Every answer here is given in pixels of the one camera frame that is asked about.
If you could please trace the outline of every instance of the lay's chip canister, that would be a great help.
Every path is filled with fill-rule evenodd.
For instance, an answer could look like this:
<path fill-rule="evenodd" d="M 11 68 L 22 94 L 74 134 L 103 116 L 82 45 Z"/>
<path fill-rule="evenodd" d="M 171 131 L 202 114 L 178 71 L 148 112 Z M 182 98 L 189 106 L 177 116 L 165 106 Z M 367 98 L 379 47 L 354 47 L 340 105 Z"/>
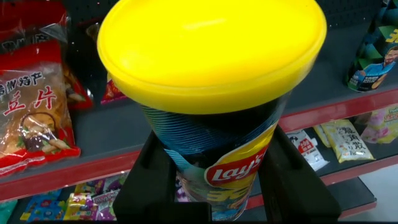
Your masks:
<path fill-rule="evenodd" d="M 189 200 L 234 220 L 325 36 L 314 0 L 121 0 L 98 52 L 141 105 Z"/>

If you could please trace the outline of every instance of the white snack package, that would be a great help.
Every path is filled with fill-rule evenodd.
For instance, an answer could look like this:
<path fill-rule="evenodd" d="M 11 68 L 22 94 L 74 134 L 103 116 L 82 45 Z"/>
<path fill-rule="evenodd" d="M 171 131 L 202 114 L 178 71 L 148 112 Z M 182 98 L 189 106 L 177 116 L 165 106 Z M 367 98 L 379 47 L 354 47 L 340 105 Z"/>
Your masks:
<path fill-rule="evenodd" d="M 324 160 L 316 145 L 315 138 L 310 139 L 304 130 L 297 132 L 287 133 L 287 137 L 292 141 L 294 146 L 303 155 L 304 159 L 310 164 L 313 170 L 321 169 L 329 162 Z"/>

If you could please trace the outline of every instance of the yellow snack package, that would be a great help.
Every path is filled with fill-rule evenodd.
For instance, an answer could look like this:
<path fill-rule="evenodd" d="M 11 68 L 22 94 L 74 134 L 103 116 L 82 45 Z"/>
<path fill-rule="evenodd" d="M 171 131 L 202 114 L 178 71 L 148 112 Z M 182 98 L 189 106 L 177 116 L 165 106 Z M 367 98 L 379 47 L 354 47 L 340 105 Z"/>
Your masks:
<path fill-rule="evenodd" d="M 321 139 L 322 143 L 326 146 L 326 147 L 331 147 L 329 140 L 328 140 L 328 136 L 326 136 L 324 130 L 322 129 L 322 127 L 318 124 L 315 125 L 314 127 L 312 127 L 315 132 L 317 133 L 318 137 Z"/>
<path fill-rule="evenodd" d="M 388 144 L 398 136 L 398 105 L 375 110 L 361 137 L 369 143 Z"/>
<path fill-rule="evenodd" d="M 374 159 L 353 124 L 340 119 L 321 124 L 339 163 L 344 161 Z"/>

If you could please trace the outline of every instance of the product display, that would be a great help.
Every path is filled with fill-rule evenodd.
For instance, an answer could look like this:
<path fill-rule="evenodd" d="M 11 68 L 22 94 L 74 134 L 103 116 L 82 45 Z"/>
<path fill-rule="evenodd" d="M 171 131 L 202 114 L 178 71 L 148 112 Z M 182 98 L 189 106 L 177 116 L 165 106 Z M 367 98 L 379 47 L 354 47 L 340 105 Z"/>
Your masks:
<path fill-rule="evenodd" d="M 284 20 L 267 16 L 280 8 Z M 286 27 L 295 41 L 269 34 Z M 116 87 L 142 105 L 189 201 L 208 202 L 222 221 L 244 211 L 289 92 L 325 36 L 313 0 L 122 1 L 101 25 L 98 52 Z"/>
<path fill-rule="evenodd" d="M 68 44 L 67 25 L 70 19 L 62 3 L 33 0 L 24 1 L 24 4 L 30 7 L 28 9 L 22 7 L 17 13 L 18 17 L 0 20 L 0 54 L 56 39 L 60 42 L 65 56 Z M 92 107 L 93 102 L 87 90 L 74 76 L 65 59 L 62 67 L 68 107 L 72 110 Z"/>
<path fill-rule="evenodd" d="M 6 224 L 12 211 L 17 205 L 17 200 L 0 203 L 0 224 Z"/>
<path fill-rule="evenodd" d="M 0 55 L 0 176 L 80 155 L 61 62 L 56 41 Z"/>
<path fill-rule="evenodd" d="M 97 42 L 98 32 L 100 31 L 101 23 L 97 22 L 86 29 L 86 34 Z M 101 103 L 112 102 L 125 98 L 124 94 L 114 85 L 112 78 L 109 74 L 106 76 L 105 95 Z"/>
<path fill-rule="evenodd" d="M 356 91 L 376 89 L 396 64 L 398 57 L 397 2 L 389 1 L 384 11 L 381 18 L 376 18 L 375 25 L 369 28 L 354 64 L 346 76 L 350 89 Z"/>
<path fill-rule="evenodd" d="M 116 220 L 112 205 L 118 193 L 119 190 L 113 190 L 93 197 L 94 204 L 98 206 L 95 220 Z"/>
<path fill-rule="evenodd" d="M 112 177 L 102 178 L 76 185 L 75 194 L 89 193 L 99 195 L 112 190 L 118 190 L 123 186 L 128 174 L 119 174 Z"/>
<path fill-rule="evenodd" d="M 93 203 L 91 194 L 70 194 L 64 220 L 95 220 L 98 206 Z"/>
<path fill-rule="evenodd" d="M 304 130 L 287 133 L 286 135 L 315 171 L 329 163 L 323 159 L 317 149 L 317 140 L 315 138 L 310 139 Z"/>
<path fill-rule="evenodd" d="M 362 132 L 363 141 L 388 144 L 398 136 L 398 105 L 373 111 Z"/>
<path fill-rule="evenodd" d="M 321 124 L 338 162 L 374 159 L 353 124 L 347 119 Z"/>
<path fill-rule="evenodd" d="M 65 213 L 63 211 L 65 202 L 58 201 L 60 194 L 61 189 L 33 196 L 20 219 L 28 222 L 46 220 L 44 214 L 48 210 L 47 218 L 53 217 L 51 220 L 61 220 Z"/>
<path fill-rule="evenodd" d="M 328 140 L 328 136 L 326 136 L 323 128 L 318 124 L 315 125 L 313 127 L 313 129 L 315 130 L 315 132 L 317 133 L 318 137 L 321 139 L 322 143 L 326 146 L 326 147 L 331 147 L 329 140 Z"/>

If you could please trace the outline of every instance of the black holder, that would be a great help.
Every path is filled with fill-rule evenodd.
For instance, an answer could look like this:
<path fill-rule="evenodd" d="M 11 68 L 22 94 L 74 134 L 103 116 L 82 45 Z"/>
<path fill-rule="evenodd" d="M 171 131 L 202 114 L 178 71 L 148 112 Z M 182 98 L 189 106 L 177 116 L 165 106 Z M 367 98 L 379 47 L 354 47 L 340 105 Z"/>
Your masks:
<path fill-rule="evenodd" d="M 118 222 L 211 223 L 210 204 L 174 202 L 175 173 L 151 133 L 113 203 Z M 258 173 L 269 222 L 337 222 L 338 202 L 279 126 Z"/>

